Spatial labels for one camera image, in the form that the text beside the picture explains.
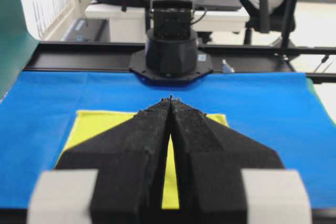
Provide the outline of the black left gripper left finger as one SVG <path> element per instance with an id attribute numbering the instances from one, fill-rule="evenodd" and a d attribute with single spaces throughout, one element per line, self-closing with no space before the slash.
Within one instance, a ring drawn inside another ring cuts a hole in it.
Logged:
<path id="1" fill-rule="evenodd" d="M 140 223 L 160 208 L 169 141 L 169 99 L 62 153 L 43 172 L 28 223 Z"/>

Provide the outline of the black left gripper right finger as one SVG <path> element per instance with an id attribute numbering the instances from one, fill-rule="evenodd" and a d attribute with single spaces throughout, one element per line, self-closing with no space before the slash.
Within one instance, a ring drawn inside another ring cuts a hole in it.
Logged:
<path id="1" fill-rule="evenodd" d="M 312 223 L 299 173 L 277 152 L 171 102 L 180 206 L 197 223 Z"/>

